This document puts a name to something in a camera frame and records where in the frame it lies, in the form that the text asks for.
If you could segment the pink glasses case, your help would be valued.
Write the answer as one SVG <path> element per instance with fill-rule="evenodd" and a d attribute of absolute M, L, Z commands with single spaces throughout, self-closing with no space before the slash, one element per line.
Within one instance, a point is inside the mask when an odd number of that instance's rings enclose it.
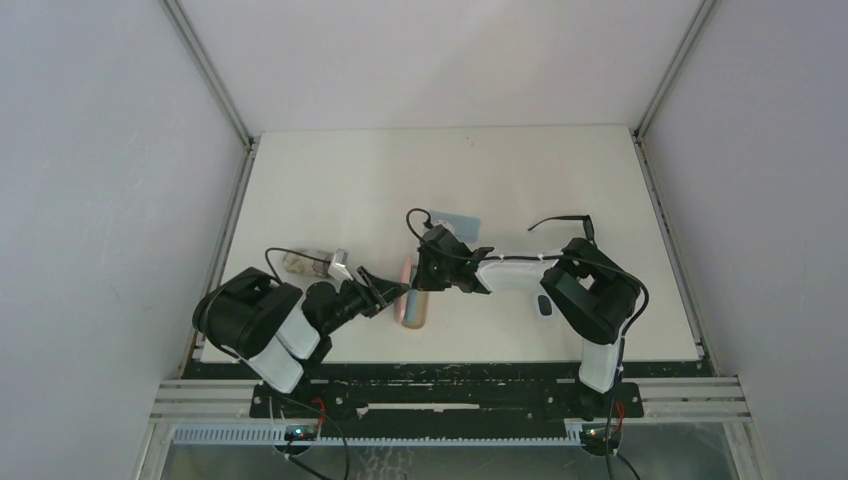
<path fill-rule="evenodd" d="M 413 288 L 417 274 L 417 260 L 408 256 L 401 272 L 401 280 L 410 286 L 410 290 L 395 302 L 395 321 L 407 329 L 421 329 L 426 323 L 428 293 Z"/>

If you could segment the map print glasses case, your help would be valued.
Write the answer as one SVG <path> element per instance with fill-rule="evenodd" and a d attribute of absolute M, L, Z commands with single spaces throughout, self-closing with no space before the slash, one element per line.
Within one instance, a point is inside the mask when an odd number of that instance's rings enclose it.
<path fill-rule="evenodd" d="M 313 249 L 293 249 L 282 257 L 283 270 L 293 275 L 329 278 L 328 264 L 333 253 Z"/>

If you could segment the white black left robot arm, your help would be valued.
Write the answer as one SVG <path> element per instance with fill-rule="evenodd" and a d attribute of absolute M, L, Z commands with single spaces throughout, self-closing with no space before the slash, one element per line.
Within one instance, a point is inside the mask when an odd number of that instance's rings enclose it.
<path fill-rule="evenodd" d="M 328 355 L 336 330 L 357 317 L 375 317 L 409 290 L 363 267 L 338 286 L 318 281 L 306 289 L 250 267 L 202 298 L 192 324 L 265 384 L 290 394 Z"/>

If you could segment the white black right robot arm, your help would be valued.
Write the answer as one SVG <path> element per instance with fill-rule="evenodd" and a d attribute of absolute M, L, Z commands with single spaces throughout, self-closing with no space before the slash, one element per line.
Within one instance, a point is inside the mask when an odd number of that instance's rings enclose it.
<path fill-rule="evenodd" d="M 647 309 L 650 294 L 644 282 L 592 240 L 577 237 L 556 253 L 521 255 L 491 247 L 472 251 L 442 225 L 415 237 L 415 289 L 542 294 L 582 339 L 579 383 L 598 394 L 614 388 L 622 373 L 626 334 Z"/>

